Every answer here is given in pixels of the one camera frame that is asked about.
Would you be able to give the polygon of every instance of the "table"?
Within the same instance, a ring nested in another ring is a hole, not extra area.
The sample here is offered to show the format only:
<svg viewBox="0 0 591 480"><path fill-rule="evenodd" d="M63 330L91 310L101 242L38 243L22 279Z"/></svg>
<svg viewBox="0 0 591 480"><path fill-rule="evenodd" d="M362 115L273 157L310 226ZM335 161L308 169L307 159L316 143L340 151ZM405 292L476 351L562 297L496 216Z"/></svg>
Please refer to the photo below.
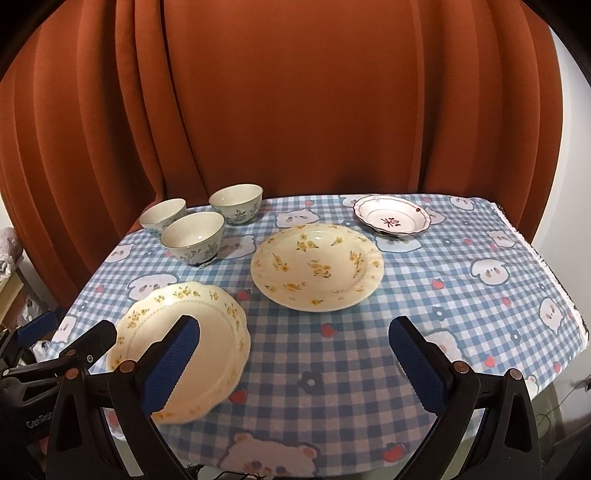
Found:
<svg viewBox="0 0 591 480"><path fill-rule="evenodd" d="M388 346L392 318L407 315L451 361L493 374L520 369L532 397L587 346L579 312L493 203L403 195L426 207L432 224L416 237L392 239L354 220L352 203L361 196L264 200L253 222L226 228L218 258L200 268L178 262L143 231L126 236L72 305L49 356L101 319L117 322L159 286L218 285L246 311L249 361L230 399L201 420L161 426L164 438L188 462L331 476L408 459L434 421ZM252 282L256 245L280 228L317 220L363 232L383 253L381 286L357 306L296 312ZM104 370L103 358L94 371ZM468 435L478 422L475 416Z"/></svg>

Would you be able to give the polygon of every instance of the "black wire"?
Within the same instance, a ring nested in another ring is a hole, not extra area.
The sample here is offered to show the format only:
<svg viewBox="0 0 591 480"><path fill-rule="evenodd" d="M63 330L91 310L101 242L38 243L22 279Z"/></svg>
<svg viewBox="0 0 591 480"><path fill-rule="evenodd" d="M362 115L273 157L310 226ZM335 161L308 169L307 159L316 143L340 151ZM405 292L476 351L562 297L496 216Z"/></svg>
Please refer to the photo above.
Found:
<svg viewBox="0 0 591 480"><path fill-rule="evenodd" d="M550 414L551 414L551 413L552 413L554 410L558 410L558 409L559 409L559 408L562 406L562 404L564 403L564 401L565 401L565 400L566 400L566 399L567 399L567 398L570 396L570 394L571 394L572 392L574 392L574 391L575 391L577 388L579 388L581 385L585 385L585 384L586 384L586 383L589 381L589 379L590 379L590 378L591 378L591 375L590 375L590 376L588 376L587 378L585 378L585 380L581 380L579 383L577 383L577 384L576 384L576 385L573 387L573 389L572 389L570 392L568 392L568 393L566 394L566 396L565 396L565 397L564 397L564 398L563 398L563 399L560 401L560 403L559 403L558 405L556 405L556 406L555 406L555 407L554 407L552 410L550 410L550 411L547 411L546 413L538 413L538 414L535 416L535 418L536 418L536 419L537 419L538 417L542 417L542 420L540 420L540 422L536 424L536 428L539 428L539 427L540 427L540 425L542 425L542 422L544 421L544 419L548 420L548 430L546 430L546 431L544 432L544 434L543 434L543 435L540 437L540 439L542 439L542 438L544 438L546 435L548 435L548 434L549 434L549 432L550 432L550 429L552 428L552 419L550 418L550 416L549 416L549 415L550 415Z"/></svg>

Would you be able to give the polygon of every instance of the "cream-colored plate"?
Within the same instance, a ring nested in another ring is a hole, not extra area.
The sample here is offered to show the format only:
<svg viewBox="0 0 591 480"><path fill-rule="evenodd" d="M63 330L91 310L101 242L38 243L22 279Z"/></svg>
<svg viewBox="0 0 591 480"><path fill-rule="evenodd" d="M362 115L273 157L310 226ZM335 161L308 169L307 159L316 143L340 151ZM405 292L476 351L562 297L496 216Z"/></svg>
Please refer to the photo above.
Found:
<svg viewBox="0 0 591 480"><path fill-rule="evenodd" d="M107 369L139 360L162 340L181 315L199 322L200 339L156 423L186 423L203 417L236 388L251 348L246 314L221 288L186 282L154 290L136 302L117 324L117 343L107 353Z"/></svg>
<svg viewBox="0 0 591 480"><path fill-rule="evenodd" d="M368 195L353 205L355 216L381 233L412 235L424 232L431 217L416 203L392 195Z"/></svg>
<svg viewBox="0 0 591 480"><path fill-rule="evenodd" d="M331 312L369 297L384 276L384 260L365 236L313 223L269 237L252 256L255 285L271 300L302 312Z"/></svg>

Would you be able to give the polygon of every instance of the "tableware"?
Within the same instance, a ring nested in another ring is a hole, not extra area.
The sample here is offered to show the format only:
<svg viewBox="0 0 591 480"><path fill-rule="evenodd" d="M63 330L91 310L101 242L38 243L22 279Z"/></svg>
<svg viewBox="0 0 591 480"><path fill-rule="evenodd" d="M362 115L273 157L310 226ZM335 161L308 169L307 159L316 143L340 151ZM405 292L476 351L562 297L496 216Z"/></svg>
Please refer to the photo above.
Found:
<svg viewBox="0 0 591 480"><path fill-rule="evenodd" d="M355 216L382 233L412 235L424 232L431 217L416 203L392 195L368 195L353 205Z"/></svg>
<svg viewBox="0 0 591 480"><path fill-rule="evenodd" d="M217 255L224 227L219 213L190 213L173 222L163 232L160 242L181 262L198 265Z"/></svg>
<svg viewBox="0 0 591 480"><path fill-rule="evenodd" d="M209 197L209 204L226 221L240 225L256 215L261 206L262 187L252 183L233 185Z"/></svg>
<svg viewBox="0 0 591 480"><path fill-rule="evenodd" d="M160 238L162 232L187 215L187 202L183 199L170 199L151 206L139 216L138 222L152 236Z"/></svg>
<svg viewBox="0 0 591 480"><path fill-rule="evenodd" d="M384 260L365 236L314 223L282 230L252 256L255 285L279 305L332 312L356 305L378 288Z"/></svg>
<svg viewBox="0 0 591 480"><path fill-rule="evenodd" d="M154 290L117 324L117 343L106 357L113 371L124 360L139 360L162 340L181 315L199 322L200 339L156 423L186 423L203 417L236 388L248 359L251 338L241 306L221 288L190 281Z"/></svg>

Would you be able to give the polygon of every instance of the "orange curtain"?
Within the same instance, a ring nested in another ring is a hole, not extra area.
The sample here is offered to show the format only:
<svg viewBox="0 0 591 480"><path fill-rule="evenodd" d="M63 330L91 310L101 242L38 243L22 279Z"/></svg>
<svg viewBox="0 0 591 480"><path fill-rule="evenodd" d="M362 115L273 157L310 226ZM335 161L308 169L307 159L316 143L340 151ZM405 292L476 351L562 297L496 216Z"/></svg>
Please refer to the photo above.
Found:
<svg viewBox="0 0 591 480"><path fill-rule="evenodd" d="M482 196L531 239L561 102L519 0L67 0L0 83L0 190L64 306L147 205L233 183Z"/></svg>

